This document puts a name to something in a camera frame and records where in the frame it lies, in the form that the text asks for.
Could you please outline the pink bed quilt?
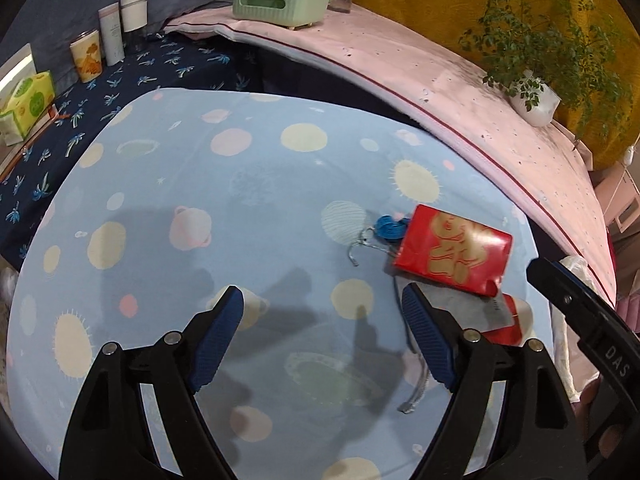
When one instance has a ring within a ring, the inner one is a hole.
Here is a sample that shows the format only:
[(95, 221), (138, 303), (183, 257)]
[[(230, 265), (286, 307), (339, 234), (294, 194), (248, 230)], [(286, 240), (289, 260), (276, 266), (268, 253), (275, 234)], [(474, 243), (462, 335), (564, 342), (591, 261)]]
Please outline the pink bed quilt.
[(564, 130), (529, 125), (479, 67), (381, 15), (354, 6), (301, 29), (237, 20), (228, 8), (186, 14), (165, 32), (254, 44), (348, 80), (446, 143), (532, 218), (564, 252), (585, 258), (616, 297), (603, 212)]

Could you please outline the red paper envelope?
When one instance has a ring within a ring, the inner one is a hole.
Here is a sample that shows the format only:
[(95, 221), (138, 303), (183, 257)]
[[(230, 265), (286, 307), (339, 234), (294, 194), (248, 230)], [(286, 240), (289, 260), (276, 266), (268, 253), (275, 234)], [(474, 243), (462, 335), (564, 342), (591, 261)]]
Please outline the red paper envelope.
[(493, 344), (521, 347), (528, 337), (535, 335), (533, 309), (520, 298), (503, 295), (502, 299), (506, 320), (500, 327), (486, 330), (483, 335)]

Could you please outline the navy patterned cloth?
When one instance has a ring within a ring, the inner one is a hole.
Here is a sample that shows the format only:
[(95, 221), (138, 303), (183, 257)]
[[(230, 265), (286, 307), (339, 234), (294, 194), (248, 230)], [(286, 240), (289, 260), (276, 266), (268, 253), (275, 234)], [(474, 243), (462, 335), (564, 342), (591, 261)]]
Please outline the navy patterned cloth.
[(125, 105), (160, 88), (246, 91), (258, 87), (250, 59), (221, 37), (157, 36), (93, 81), (54, 100), (58, 118), (1, 174), (1, 257), (19, 269), (53, 196), (104, 126)]

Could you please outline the yellow floral tin can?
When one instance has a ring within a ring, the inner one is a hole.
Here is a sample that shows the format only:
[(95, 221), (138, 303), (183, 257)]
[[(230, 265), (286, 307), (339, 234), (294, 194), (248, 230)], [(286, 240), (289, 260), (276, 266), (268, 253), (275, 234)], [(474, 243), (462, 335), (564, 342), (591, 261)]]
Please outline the yellow floral tin can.
[(83, 84), (102, 74), (100, 34), (97, 29), (82, 32), (70, 43), (74, 65)]

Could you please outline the blue polka dot tablecloth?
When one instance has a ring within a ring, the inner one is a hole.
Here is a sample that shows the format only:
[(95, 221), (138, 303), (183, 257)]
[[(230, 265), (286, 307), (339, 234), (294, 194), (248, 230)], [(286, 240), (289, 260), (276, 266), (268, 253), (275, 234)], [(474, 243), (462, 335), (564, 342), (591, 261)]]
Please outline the blue polka dot tablecloth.
[(420, 376), (378, 218), (429, 204), (508, 232), (503, 289), (549, 340), (524, 214), (434, 136), (330, 104), (154, 91), (109, 119), (26, 255), (9, 327), (14, 425), (55, 472), (101, 347), (181, 330), (231, 285), (242, 322), (198, 403), (242, 479), (405, 479), (449, 394)]

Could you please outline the red gold lucky envelope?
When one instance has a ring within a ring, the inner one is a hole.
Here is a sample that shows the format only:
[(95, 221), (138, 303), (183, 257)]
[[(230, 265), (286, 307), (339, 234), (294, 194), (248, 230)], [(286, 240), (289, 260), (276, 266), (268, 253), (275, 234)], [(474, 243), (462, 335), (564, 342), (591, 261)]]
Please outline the red gold lucky envelope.
[(420, 205), (393, 265), (398, 270), (483, 297), (495, 297), (513, 237), (490, 226)]

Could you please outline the green potted plant white pot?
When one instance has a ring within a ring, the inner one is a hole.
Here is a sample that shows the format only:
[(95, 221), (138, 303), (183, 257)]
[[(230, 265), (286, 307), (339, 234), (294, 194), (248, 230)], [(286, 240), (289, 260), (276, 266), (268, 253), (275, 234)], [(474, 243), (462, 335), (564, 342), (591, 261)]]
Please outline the green potted plant white pot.
[(480, 56), (484, 84), (522, 100), (531, 112), (550, 89), (576, 110), (577, 132), (629, 124), (634, 95), (615, 68), (622, 34), (593, 0), (486, 0), (459, 44)]

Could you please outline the white cosmetic jar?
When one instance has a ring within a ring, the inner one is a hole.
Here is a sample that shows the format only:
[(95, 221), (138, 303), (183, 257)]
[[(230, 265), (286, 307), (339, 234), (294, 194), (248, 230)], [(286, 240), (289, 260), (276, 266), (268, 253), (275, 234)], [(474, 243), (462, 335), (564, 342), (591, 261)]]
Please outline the white cosmetic jar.
[(134, 32), (148, 24), (148, 0), (120, 0), (122, 30)]

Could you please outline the mint green tissue box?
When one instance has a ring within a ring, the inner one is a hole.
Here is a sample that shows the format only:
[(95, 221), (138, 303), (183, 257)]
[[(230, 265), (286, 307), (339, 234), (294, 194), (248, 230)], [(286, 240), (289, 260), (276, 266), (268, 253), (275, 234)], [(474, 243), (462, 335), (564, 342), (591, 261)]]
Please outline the mint green tissue box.
[(238, 20), (299, 28), (321, 22), (329, 0), (233, 0), (232, 13)]

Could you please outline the white lined trash bin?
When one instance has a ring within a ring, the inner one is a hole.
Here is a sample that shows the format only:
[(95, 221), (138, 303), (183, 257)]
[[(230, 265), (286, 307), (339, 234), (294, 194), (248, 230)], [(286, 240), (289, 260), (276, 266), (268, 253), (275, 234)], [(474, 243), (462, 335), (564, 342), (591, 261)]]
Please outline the white lined trash bin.
[[(598, 291), (584, 258), (567, 256), (561, 263), (591, 290)], [(555, 306), (551, 307), (551, 326), (555, 367), (570, 402), (577, 403), (585, 388), (598, 376), (597, 369), (579, 350), (578, 336), (568, 326), (565, 315)]]

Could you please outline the white cosmetic tube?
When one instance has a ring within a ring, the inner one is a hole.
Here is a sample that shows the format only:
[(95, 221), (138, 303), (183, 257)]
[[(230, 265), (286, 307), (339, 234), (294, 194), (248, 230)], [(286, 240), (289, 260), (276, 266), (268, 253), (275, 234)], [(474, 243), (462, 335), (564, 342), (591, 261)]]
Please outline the white cosmetic tube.
[(125, 57), (118, 3), (104, 6), (98, 11), (98, 15), (104, 58), (108, 66), (113, 66), (122, 62)]

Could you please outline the green yellow tissue box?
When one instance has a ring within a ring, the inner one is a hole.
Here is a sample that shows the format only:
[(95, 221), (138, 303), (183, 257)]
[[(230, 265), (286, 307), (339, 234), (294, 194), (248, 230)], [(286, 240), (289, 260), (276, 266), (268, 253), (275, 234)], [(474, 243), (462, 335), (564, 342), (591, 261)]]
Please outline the green yellow tissue box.
[(1, 110), (1, 139), (7, 146), (22, 143), (55, 98), (50, 70), (23, 78)]

